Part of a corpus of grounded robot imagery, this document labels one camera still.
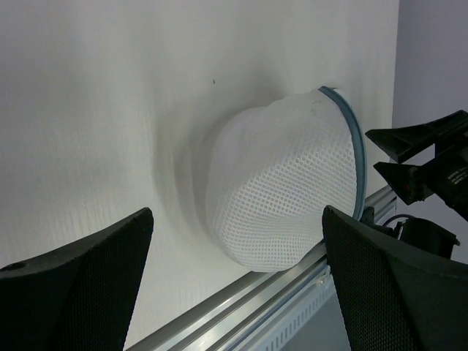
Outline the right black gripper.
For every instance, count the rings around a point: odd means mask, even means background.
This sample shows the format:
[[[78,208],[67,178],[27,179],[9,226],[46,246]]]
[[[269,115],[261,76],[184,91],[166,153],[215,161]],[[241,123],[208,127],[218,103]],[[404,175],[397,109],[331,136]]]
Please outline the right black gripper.
[[[466,111],[410,127],[371,129],[365,135],[398,163],[378,162],[374,169],[406,205],[437,195],[467,218]],[[402,164],[432,145],[436,153],[424,165]]]

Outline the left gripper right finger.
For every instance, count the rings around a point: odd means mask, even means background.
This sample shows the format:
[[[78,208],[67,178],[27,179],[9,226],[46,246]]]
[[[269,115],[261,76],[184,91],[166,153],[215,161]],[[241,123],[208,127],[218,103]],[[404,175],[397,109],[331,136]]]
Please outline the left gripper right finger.
[[[322,228],[352,350],[467,349],[467,265],[329,205]]]

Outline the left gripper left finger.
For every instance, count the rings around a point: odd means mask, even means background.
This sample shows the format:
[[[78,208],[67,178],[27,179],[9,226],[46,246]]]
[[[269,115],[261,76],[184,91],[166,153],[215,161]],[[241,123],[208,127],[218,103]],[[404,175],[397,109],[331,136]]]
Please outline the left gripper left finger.
[[[143,208],[1,269],[2,350],[122,350],[154,218]]]

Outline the white mesh blue-trim laundry bag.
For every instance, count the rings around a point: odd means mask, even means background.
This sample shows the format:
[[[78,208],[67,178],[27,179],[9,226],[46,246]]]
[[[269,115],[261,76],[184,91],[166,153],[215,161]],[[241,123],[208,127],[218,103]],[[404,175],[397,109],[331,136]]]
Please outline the white mesh blue-trim laundry bag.
[[[287,270],[323,237],[326,206],[361,218],[363,132],[340,90],[323,86],[230,117],[211,149],[205,217],[232,260]]]

